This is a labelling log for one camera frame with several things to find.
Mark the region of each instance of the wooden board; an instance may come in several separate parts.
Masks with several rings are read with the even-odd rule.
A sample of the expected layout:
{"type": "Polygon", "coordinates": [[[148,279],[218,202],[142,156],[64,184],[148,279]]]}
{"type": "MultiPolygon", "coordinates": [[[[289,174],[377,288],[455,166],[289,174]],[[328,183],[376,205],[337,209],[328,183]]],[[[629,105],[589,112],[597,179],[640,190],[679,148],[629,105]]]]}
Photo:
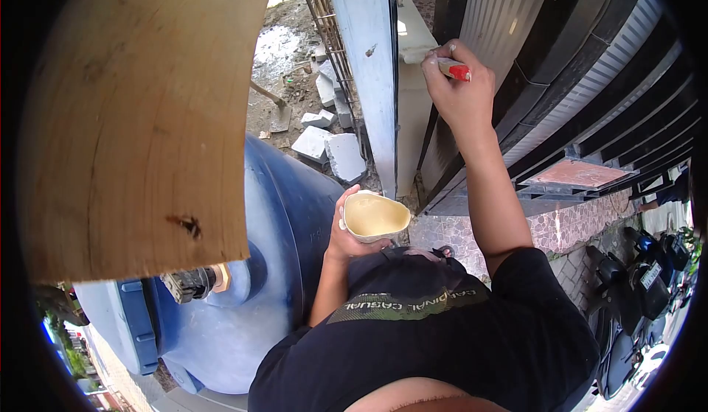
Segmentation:
{"type": "Polygon", "coordinates": [[[243,139],[267,1],[67,1],[18,147],[33,283],[248,257],[243,139]]]}

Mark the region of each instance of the man's right hand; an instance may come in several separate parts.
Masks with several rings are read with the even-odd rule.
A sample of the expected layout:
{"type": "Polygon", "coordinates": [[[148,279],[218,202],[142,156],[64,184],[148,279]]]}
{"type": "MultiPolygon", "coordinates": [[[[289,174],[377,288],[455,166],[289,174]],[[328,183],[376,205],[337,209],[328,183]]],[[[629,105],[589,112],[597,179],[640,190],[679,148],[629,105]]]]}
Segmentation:
{"type": "Polygon", "coordinates": [[[491,126],[494,71],[480,63],[459,39],[452,39],[429,51],[420,66],[426,77],[428,93],[455,135],[462,154],[465,155],[465,146],[476,142],[478,137],[494,137],[496,142],[491,126]],[[470,81],[446,77],[438,68],[439,57],[449,57],[467,65],[472,75],[470,81]]]}

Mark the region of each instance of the concrete rubble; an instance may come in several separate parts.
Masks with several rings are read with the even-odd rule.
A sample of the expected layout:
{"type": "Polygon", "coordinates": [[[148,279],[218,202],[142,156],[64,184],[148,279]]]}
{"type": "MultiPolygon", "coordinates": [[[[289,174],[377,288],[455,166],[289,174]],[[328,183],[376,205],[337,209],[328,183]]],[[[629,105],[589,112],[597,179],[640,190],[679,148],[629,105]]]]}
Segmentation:
{"type": "Polygon", "coordinates": [[[334,86],[332,82],[326,76],[323,76],[322,73],[319,73],[315,80],[315,85],[317,86],[322,106],[326,108],[334,105],[334,86]]]}
{"type": "Polygon", "coordinates": [[[312,58],[315,62],[324,62],[325,60],[327,60],[327,52],[324,48],[324,43],[321,43],[314,48],[314,54],[312,58]]]}
{"type": "Polygon", "coordinates": [[[337,74],[335,74],[334,72],[332,62],[329,59],[325,60],[324,63],[319,65],[319,72],[321,75],[329,79],[330,82],[332,82],[332,86],[334,87],[335,92],[340,91],[342,89],[342,86],[337,81],[337,74]]]}
{"type": "Polygon", "coordinates": [[[308,126],[290,148],[297,154],[324,165],[327,162],[325,143],[330,137],[332,133],[329,131],[308,126]]]}
{"type": "Polygon", "coordinates": [[[355,184],[366,174],[366,162],[359,154],[359,141],[355,134],[337,134],[324,140],[329,165],[335,176],[355,184]]]}
{"type": "Polygon", "coordinates": [[[319,114],[305,113],[300,119],[300,123],[304,127],[317,126],[318,128],[327,128],[332,122],[337,120],[337,115],[330,113],[326,109],[320,110],[319,114]]]}
{"type": "Polygon", "coordinates": [[[337,91],[334,94],[334,108],[337,111],[339,123],[342,125],[342,128],[351,128],[353,126],[352,111],[349,109],[349,105],[347,105],[343,91],[337,91]]]}

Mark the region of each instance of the wooden stick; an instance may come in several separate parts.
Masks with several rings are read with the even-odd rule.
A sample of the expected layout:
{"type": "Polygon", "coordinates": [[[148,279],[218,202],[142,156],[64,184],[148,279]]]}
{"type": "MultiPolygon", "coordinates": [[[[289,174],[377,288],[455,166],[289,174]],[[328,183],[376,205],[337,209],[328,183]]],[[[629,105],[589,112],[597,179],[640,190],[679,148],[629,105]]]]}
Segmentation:
{"type": "Polygon", "coordinates": [[[255,89],[256,92],[262,94],[263,96],[270,98],[270,100],[272,100],[274,104],[278,105],[280,109],[283,109],[288,106],[288,103],[285,102],[285,100],[279,98],[275,94],[271,93],[269,90],[261,87],[253,80],[251,81],[251,88],[255,89]]]}

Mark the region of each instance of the foot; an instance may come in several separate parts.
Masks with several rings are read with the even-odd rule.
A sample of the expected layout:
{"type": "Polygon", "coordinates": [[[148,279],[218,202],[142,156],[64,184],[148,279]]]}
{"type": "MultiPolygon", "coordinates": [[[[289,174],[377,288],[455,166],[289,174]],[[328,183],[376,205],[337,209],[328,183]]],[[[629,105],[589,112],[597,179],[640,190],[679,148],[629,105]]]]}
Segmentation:
{"type": "Polygon", "coordinates": [[[440,251],[442,251],[442,253],[443,253],[442,255],[447,258],[451,258],[451,257],[455,256],[455,249],[453,249],[452,247],[444,246],[444,247],[440,248],[440,251]]]}

